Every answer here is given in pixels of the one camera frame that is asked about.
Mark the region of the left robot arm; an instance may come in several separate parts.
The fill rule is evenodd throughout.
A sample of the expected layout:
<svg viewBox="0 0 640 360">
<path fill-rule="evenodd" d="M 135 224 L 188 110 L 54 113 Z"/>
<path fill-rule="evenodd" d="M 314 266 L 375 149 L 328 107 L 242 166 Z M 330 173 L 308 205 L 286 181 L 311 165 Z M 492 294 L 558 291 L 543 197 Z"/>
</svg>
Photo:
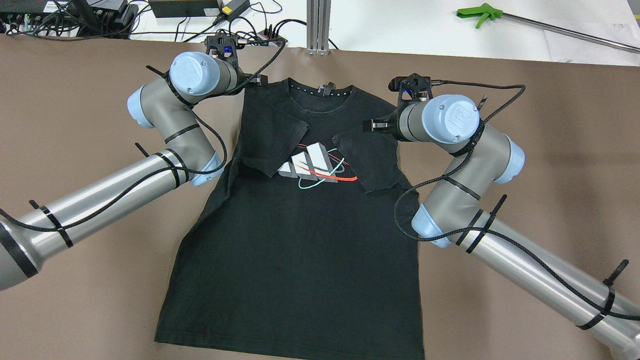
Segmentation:
<svg viewBox="0 0 640 360">
<path fill-rule="evenodd" d="M 194 105 L 208 97 L 238 93 L 250 79 L 235 57 L 187 51 L 167 71 L 138 88 L 126 101 L 130 116 L 143 128 L 157 130 L 165 147 L 127 164 L 118 150 L 93 153 L 74 165 L 67 178 L 109 164 L 110 174 L 50 203 L 31 202 L 18 217 L 1 213 L 1 289 L 36 276 L 45 262 L 102 228 L 185 183 L 199 186 L 221 172 L 222 158 L 194 115 Z"/>
</svg>

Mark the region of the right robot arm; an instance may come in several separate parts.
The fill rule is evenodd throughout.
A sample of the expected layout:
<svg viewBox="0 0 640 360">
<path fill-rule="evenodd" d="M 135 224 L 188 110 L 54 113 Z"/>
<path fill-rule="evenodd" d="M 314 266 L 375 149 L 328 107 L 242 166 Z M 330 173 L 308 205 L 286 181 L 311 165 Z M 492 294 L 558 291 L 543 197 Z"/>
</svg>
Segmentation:
<svg viewBox="0 0 640 360">
<path fill-rule="evenodd" d="M 530 101 L 504 109 L 486 123 L 469 160 L 450 157 L 466 146 L 472 120 L 491 113 L 471 96 L 439 95 L 402 105 L 369 120 L 365 129 L 399 133 L 402 168 L 418 155 L 449 179 L 418 189 L 417 226 L 429 237 L 451 233 L 439 254 L 471 265 L 476 259 L 514 285 L 489 276 L 485 304 L 490 335 L 507 330 L 556 346 L 571 359 L 639 358 L 639 160 L 630 139 L 589 119 L 583 125 L 551 120 L 510 123 Z M 507 330 L 500 330 L 503 325 Z"/>
</svg>

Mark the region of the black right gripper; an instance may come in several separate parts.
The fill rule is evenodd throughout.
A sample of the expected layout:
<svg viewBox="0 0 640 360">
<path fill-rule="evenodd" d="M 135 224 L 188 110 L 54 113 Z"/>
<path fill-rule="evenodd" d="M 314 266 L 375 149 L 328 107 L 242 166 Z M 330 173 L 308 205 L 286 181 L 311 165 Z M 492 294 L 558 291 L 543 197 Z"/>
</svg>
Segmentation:
<svg viewBox="0 0 640 360">
<path fill-rule="evenodd" d="M 394 138 L 402 138 L 398 115 L 384 116 L 382 120 L 365 120 L 363 131 L 366 133 L 386 133 Z"/>
</svg>

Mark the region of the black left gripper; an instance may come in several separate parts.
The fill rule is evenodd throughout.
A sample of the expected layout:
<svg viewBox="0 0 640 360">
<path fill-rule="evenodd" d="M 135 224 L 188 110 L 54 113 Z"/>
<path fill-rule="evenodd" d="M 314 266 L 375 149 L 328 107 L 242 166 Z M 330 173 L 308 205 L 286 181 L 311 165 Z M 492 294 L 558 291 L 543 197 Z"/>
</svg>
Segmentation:
<svg viewBox="0 0 640 360">
<path fill-rule="evenodd" d="M 240 91 L 241 89 L 244 89 L 250 82 L 252 85 L 268 85 L 269 77 L 267 75 L 255 76 L 251 73 L 240 72 L 238 73 L 238 82 L 236 87 L 234 88 L 234 91 Z"/>
</svg>

